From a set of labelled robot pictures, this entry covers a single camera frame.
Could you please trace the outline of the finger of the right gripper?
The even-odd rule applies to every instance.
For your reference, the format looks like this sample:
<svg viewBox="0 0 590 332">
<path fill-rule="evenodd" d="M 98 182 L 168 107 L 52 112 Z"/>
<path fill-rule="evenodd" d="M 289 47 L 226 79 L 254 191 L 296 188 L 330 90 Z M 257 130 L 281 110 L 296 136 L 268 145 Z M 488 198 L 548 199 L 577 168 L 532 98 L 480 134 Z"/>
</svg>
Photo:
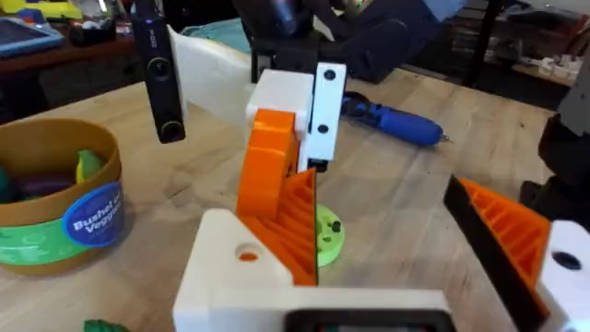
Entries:
<svg viewBox="0 0 590 332">
<path fill-rule="evenodd" d="M 251 126 L 236 212 L 274 217 L 288 174 L 298 170 L 313 104 L 313 75 L 267 69 L 246 105 Z"/>
<path fill-rule="evenodd" d="M 300 145 L 301 172 L 313 166 L 324 167 L 334 158 L 346 79 L 345 65 L 327 62 L 317 64 L 311 115 Z"/>
</svg>

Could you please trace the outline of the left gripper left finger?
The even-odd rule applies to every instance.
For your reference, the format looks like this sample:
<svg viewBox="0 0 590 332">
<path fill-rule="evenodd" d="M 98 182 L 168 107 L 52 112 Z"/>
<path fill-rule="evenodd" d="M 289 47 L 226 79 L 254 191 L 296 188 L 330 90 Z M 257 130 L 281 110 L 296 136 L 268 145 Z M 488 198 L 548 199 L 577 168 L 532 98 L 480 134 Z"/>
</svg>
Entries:
<svg viewBox="0 0 590 332">
<path fill-rule="evenodd" d="M 281 331 L 291 272 L 227 209 L 200 222 L 172 309 L 177 331 Z"/>
</svg>

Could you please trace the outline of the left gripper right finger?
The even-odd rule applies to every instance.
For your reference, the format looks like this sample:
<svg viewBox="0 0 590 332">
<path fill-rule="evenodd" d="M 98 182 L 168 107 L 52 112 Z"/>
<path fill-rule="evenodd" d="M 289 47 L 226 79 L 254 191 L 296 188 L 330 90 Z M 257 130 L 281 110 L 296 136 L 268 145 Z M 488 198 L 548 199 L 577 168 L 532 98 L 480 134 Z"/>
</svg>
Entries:
<svg viewBox="0 0 590 332">
<path fill-rule="evenodd" d="M 519 331 L 589 332 L 589 225 L 550 220 L 467 178 L 443 204 Z"/>
</svg>

